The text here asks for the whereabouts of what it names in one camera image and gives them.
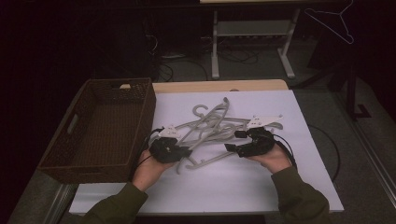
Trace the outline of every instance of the white tabletop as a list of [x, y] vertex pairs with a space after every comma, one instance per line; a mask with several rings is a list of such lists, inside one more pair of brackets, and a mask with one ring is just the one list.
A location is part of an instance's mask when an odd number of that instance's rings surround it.
[[[157, 93], [156, 96], [153, 129], [197, 120], [192, 114], [196, 105], [207, 105], [210, 110], [222, 103], [224, 97], [230, 101], [226, 116], [229, 118], [282, 115], [279, 122], [284, 129], [274, 132], [291, 145], [303, 181], [326, 196], [331, 211], [344, 210], [292, 91]], [[205, 143], [191, 155], [200, 161], [225, 151], [222, 143]], [[147, 190], [148, 200], [139, 215], [262, 214], [278, 210], [271, 174], [257, 162], [232, 155], [197, 170], [185, 168], [188, 164], [188, 161], [182, 163], [180, 175], [176, 166], [167, 170]], [[122, 183], [80, 185], [69, 212], [84, 214], [123, 186]]]

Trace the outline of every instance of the green sleeve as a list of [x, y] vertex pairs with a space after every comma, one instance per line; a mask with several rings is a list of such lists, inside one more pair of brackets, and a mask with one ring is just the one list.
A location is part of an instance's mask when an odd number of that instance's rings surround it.
[[322, 193], [306, 184], [294, 167], [275, 173], [272, 179], [285, 223], [331, 223], [329, 202]]
[[97, 203], [81, 223], [132, 223], [148, 195], [127, 183], [116, 195]]

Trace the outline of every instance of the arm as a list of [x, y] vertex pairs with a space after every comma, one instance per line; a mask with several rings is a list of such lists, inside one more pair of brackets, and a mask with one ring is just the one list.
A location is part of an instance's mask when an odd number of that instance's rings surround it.
[[285, 223], [331, 223], [327, 199], [300, 178], [278, 145], [267, 154], [248, 159], [258, 161], [273, 174], [272, 179], [279, 200], [278, 207]]
[[144, 192], [160, 178], [161, 174], [173, 166], [173, 163], [162, 164], [150, 157], [149, 151], [143, 151], [134, 172], [132, 183], [116, 195], [97, 203], [84, 216], [81, 223], [132, 223], [140, 207], [148, 198]]

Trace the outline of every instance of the brown wicker basket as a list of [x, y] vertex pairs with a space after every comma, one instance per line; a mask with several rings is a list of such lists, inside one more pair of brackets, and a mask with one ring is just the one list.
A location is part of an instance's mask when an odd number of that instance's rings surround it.
[[151, 131], [155, 104], [149, 78], [88, 80], [38, 170], [65, 184], [128, 181]]

